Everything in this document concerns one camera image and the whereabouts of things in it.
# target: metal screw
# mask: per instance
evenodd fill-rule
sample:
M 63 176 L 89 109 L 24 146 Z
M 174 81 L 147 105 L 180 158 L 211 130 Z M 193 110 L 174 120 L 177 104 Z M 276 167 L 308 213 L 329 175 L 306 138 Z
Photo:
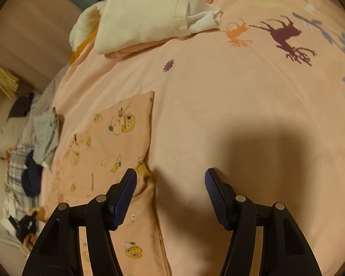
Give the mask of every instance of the metal screw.
M 243 196 L 243 195 L 237 195 L 237 196 L 235 197 L 235 199 L 238 200 L 239 202 L 244 202 L 245 200 L 247 200 L 247 199 L 245 198 L 245 196 Z
M 63 202 L 62 204 L 58 205 L 58 209 L 59 210 L 65 210 L 67 207 L 68 207 L 68 205 L 65 202 Z
M 277 203 L 275 204 L 275 207 L 276 207 L 276 209 L 278 209 L 278 210 L 283 210 L 283 209 L 285 209 L 285 206 L 284 206 L 281 202 L 277 202 Z
M 106 195 L 99 195 L 96 197 L 97 202 L 104 202 L 106 199 Z

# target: purple deer print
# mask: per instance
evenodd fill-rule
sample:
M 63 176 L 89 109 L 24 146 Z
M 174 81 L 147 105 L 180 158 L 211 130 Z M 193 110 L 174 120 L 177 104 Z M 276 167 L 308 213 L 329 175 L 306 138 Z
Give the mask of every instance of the purple deer print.
M 289 21 L 289 24 L 286 25 L 284 22 L 282 22 L 280 20 L 275 20 L 275 19 L 267 20 L 267 21 L 279 22 L 282 25 L 282 27 L 278 28 L 278 29 L 275 29 L 274 27 L 272 27 L 271 25 L 269 25 L 265 22 L 260 22 L 260 23 L 265 24 L 268 27 L 268 29 L 265 27 L 258 27 L 258 26 L 254 26 L 254 25 L 249 25 L 249 26 L 268 31 L 271 34 L 274 41 L 279 43 L 279 45 L 277 45 L 276 47 L 278 47 L 279 49 L 283 49 L 285 52 L 287 52 L 286 58 L 290 58 L 293 62 L 296 61 L 296 62 L 302 64 L 302 62 L 300 62 L 300 60 L 301 60 L 304 63 L 307 63 L 308 65 L 312 66 L 312 64 L 310 64 L 311 60 L 308 57 L 308 55 L 305 52 L 301 52 L 301 50 L 302 51 L 308 51 L 308 52 L 312 53 L 313 56 L 317 55 L 316 52 L 311 50 L 311 49 L 306 49 L 303 47 L 300 47 L 300 48 L 291 47 L 286 41 L 291 37 L 299 36 L 300 33 L 302 33 L 302 31 L 295 28 L 294 23 L 287 16 L 281 15 L 281 17 L 285 17 Z

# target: peach blanket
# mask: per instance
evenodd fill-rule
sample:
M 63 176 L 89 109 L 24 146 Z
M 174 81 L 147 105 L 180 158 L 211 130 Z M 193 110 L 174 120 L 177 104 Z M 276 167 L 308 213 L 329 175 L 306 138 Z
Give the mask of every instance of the peach blanket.
M 113 59 L 91 41 L 54 100 L 65 118 L 54 162 L 94 113 L 153 90 L 146 164 L 172 275 L 220 273 L 230 233 L 203 180 L 215 167 L 254 202 L 284 203 L 333 276 L 345 261 L 345 13 L 328 0 L 213 5 L 221 31 Z

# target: deer print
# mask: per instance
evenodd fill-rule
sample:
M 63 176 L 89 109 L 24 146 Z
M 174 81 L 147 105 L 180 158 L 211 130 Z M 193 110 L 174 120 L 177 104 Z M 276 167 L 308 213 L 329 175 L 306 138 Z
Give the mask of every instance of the deer print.
M 296 61 L 300 64 L 302 64 L 301 61 L 303 61 L 304 63 L 307 63 L 308 65 L 312 66 L 312 64 L 310 63 L 311 60 L 308 57 L 308 55 L 305 52 L 301 52 L 301 51 L 308 51 L 312 53 L 313 56 L 317 55 L 316 52 L 311 49 L 306 49 L 303 47 L 300 47 L 300 48 L 291 47 L 286 41 L 291 37 L 299 36 L 300 33 L 302 33 L 302 31 L 295 28 L 294 23 L 288 17 L 283 16 L 283 15 L 281 17 L 286 18 L 289 21 L 289 24 L 286 25 L 284 22 L 280 20 L 275 20 L 275 19 L 267 20 L 267 21 L 279 22 L 282 25 L 282 27 L 278 29 L 275 29 L 274 27 L 272 27 L 271 25 L 265 22 L 260 22 L 260 23 L 265 24 L 268 27 L 268 29 L 265 27 L 258 27 L 258 26 L 253 26 L 253 25 L 249 25 L 249 26 L 268 31 L 271 34 L 274 41 L 279 43 L 279 45 L 276 47 L 278 47 L 279 49 L 283 49 L 285 52 L 287 52 L 286 58 L 290 58 L 293 62 Z
M 230 38 L 230 40 L 228 41 L 229 43 L 232 43 L 234 47 L 248 47 L 249 44 L 251 44 L 253 41 L 252 40 L 242 40 L 240 38 L 238 38 L 238 36 L 246 31 L 249 30 L 249 28 L 247 27 L 247 25 L 245 24 L 243 19 L 240 19 L 243 22 L 242 25 L 239 25 L 237 23 L 232 23 L 236 25 L 236 28 L 233 30 L 230 30 L 229 28 L 225 28 L 226 31 L 224 30 L 223 32 L 225 32 L 227 34 L 227 37 Z

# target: ribbed blue pad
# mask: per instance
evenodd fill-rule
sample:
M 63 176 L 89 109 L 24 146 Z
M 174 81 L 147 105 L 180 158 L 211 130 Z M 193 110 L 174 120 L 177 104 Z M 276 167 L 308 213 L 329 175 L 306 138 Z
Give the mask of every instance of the ribbed blue pad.
M 115 202 L 114 225 L 116 227 L 124 222 L 136 186 L 137 174 L 133 171 L 120 192 L 119 198 Z
M 204 183 L 206 185 L 208 195 L 210 196 L 217 220 L 227 230 L 230 225 L 228 220 L 227 204 L 225 203 L 225 199 L 221 195 L 210 170 L 207 170 L 204 175 Z

